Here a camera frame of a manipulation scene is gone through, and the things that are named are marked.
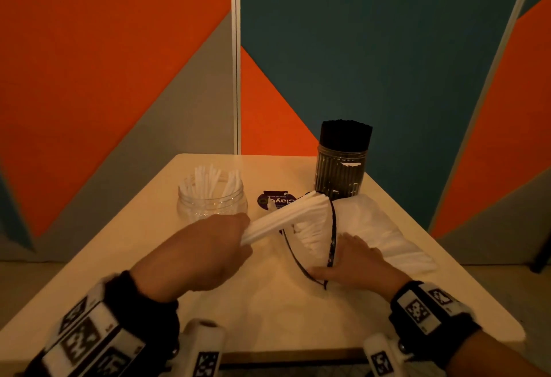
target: white table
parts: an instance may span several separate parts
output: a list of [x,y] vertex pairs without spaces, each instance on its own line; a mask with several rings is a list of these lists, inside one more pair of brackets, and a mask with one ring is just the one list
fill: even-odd
[[[176,156],[0,332],[0,362],[28,361],[44,345],[53,323],[101,277],[130,268],[185,226],[176,212],[177,185],[198,165],[239,168],[249,216],[265,213],[264,190],[298,197],[313,187],[316,158],[182,154]],[[525,339],[521,325],[368,175],[362,193],[375,199],[404,236],[440,268],[416,279],[437,283],[469,305],[490,335],[509,345]],[[366,291],[324,291],[308,281],[285,241],[274,235],[253,245],[254,254],[224,285],[180,299],[182,324],[209,318],[226,327],[223,361],[343,359],[362,355],[372,332],[394,335],[388,305]]]

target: white vertical trim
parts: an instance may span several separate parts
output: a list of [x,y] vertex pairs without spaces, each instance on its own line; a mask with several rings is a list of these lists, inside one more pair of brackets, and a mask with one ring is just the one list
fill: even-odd
[[231,0],[231,39],[234,68],[234,154],[241,153],[241,0]]
[[457,171],[457,167],[459,165],[459,162],[461,161],[461,157],[463,156],[463,153],[465,152],[465,148],[467,147],[467,143],[469,142],[469,139],[471,138],[474,126],[477,122],[478,115],[480,114],[480,109],[482,108],[482,105],[484,104],[484,101],[486,99],[486,95],[488,94],[488,90],[490,89],[490,86],[492,84],[492,81],[494,80],[494,76],[496,71],[498,70],[499,63],[501,61],[501,58],[503,57],[503,53],[505,52],[505,47],[507,46],[507,42],[509,41],[509,38],[511,37],[511,33],[513,32],[513,28],[515,26],[515,23],[517,19],[519,18],[520,11],[522,10],[522,6],[524,5],[525,0],[516,0],[515,5],[513,6],[513,10],[511,11],[511,15],[509,16],[509,20],[507,21],[507,25],[505,26],[505,31],[503,32],[503,35],[501,36],[501,41],[499,42],[498,50],[495,52],[494,60],[492,61],[492,65],[490,65],[490,69],[488,71],[488,74],[486,75],[486,80],[484,81],[484,85],[482,86],[482,90],[480,92],[480,95],[478,97],[477,105],[474,107],[473,114],[471,116],[471,121],[469,121],[469,125],[467,126],[467,130],[465,130],[465,136],[463,137],[463,141],[461,142],[461,146],[459,147],[459,150],[457,152],[457,155],[455,156],[455,161],[453,162],[452,168],[450,170],[450,174],[448,175],[448,179],[446,181],[446,185],[444,186],[444,189],[442,190],[442,194],[440,195],[440,200],[438,201],[438,205],[436,207],[436,210],[434,212],[434,215],[432,215],[432,220],[430,221],[430,225],[428,228],[429,233],[432,231],[432,228],[434,227],[434,224],[436,223],[436,219],[438,217],[438,214],[440,213],[440,209],[442,208],[442,203],[444,202],[445,196],[450,188],[452,179]]

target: white pouch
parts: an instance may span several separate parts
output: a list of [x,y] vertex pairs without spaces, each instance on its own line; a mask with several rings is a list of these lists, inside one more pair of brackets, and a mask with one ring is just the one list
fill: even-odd
[[[273,203],[269,206],[271,210],[275,209]],[[379,205],[365,194],[335,200],[333,207],[337,235],[346,232],[359,236],[370,248],[378,248],[387,262],[406,274],[437,269],[436,262],[408,241]],[[308,222],[296,223],[284,229],[295,261],[303,268],[327,266],[332,226],[333,213],[328,204],[325,222],[318,236],[310,236],[313,225]]]

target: orange wall panel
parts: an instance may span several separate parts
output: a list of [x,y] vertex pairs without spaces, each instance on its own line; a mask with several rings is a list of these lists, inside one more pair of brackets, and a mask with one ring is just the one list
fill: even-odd
[[440,237],[551,166],[551,0],[515,24],[432,234]]
[[0,0],[0,165],[43,233],[231,0]]
[[317,139],[243,48],[241,153],[317,155]]

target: person's left hand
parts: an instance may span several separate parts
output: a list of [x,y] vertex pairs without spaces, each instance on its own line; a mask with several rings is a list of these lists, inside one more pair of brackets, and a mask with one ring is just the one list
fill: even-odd
[[245,213],[213,215],[173,234],[130,270],[138,290],[163,303],[188,290],[212,290],[233,276],[252,255],[241,236]]

